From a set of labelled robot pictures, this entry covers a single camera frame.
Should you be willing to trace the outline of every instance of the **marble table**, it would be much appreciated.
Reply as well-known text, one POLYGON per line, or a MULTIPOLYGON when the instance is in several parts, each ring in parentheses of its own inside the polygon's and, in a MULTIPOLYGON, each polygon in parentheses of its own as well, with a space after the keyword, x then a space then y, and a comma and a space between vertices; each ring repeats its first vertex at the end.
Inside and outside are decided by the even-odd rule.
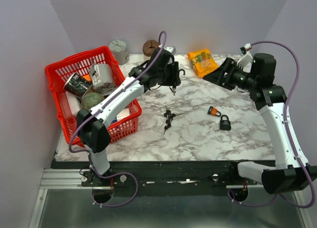
MULTIPOLYGON (((214 55, 220 65, 226 55, 214 55)), ((186 55, 177 55, 181 85, 173 96, 167 87, 148 91, 137 100, 143 113, 139 130, 107 147, 109 161, 204 161, 204 160, 273 160, 275 159, 265 123, 248 93, 228 91, 198 78, 186 55), (231 131, 219 129, 219 117, 207 114, 210 106, 229 116, 231 131), (177 116, 164 132, 166 109, 177 116)), ((140 54, 130 55, 121 66, 125 76, 143 62, 140 54)), ((61 134, 56 161, 87 161, 87 153, 72 154, 61 134)))

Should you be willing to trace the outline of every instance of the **yellow snack bag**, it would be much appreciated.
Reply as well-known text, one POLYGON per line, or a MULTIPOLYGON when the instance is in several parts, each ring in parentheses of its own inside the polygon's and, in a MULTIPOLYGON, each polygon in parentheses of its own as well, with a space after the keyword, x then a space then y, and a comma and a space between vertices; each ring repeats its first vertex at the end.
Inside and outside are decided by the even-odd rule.
POLYGON ((218 64, 214 61, 208 49, 190 52, 187 56, 195 74, 200 78, 218 68, 218 64))

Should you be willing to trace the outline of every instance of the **white wall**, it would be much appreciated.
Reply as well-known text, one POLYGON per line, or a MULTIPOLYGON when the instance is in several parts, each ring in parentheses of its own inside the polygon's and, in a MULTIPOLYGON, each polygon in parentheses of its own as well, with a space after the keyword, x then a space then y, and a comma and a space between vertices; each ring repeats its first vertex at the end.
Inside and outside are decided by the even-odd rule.
POLYGON ((286 0, 50 0, 77 52, 113 39, 131 53, 161 30, 178 53, 236 53, 264 39, 286 0))
MULTIPOLYGON (((266 39, 282 42, 298 56, 301 74, 290 102, 290 114, 299 143, 311 165, 317 165, 317 5, 316 0, 288 0, 270 29, 266 39)), ((271 53, 277 60, 276 84, 287 93, 295 78, 296 68, 290 54, 278 46, 263 45, 261 52, 271 53)), ((309 188, 304 191, 307 202, 309 188)), ((317 227, 317 204, 310 208, 311 219, 317 227)))
POLYGON ((0 227, 28 226, 56 118, 46 65, 74 53, 49 0, 0 0, 0 227))

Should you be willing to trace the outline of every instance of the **brown roll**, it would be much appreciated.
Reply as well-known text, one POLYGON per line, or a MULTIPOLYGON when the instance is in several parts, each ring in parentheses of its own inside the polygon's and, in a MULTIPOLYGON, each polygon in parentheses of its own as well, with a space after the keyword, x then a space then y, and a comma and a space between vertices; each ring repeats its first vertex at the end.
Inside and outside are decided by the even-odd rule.
POLYGON ((148 40, 143 45, 143 54, 145 56, 151 57, 156 48, 159 47, 159 42, 155 40, 148 40))

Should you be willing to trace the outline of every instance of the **red plastic basket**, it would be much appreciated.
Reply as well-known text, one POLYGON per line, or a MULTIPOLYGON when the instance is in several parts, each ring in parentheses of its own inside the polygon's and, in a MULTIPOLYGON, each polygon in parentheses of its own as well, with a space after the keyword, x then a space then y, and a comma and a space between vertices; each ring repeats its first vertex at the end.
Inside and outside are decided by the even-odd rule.
MULTIPOLYGON (((117 86, 121 85, 124 81, 125 78, 118 67, 118 62, 114 59, 107 46, 101 46, 94 50, 69 56, 64 60, 48 65, 45 68, 50 84, 50 90, 52 91, 57 107, 57 118, 61 123, 67 143, 69 143, 76 130, 77 119, 71 114, 64 90, 64 84, 74 72, 77 72, 81 76, 88 75, 92 61, 95 63, 108 64, 111 67, 112 76, 117 86)), ((111 143, 138 130, 139 116, 142 113, 141 106, 135 99, 128 105, 128 108, 130 110, 130 116, 111 124, 107 129, 111 135, 111 143)), ((73 145, 83 146, 79 137, 75 138, 73 145)))

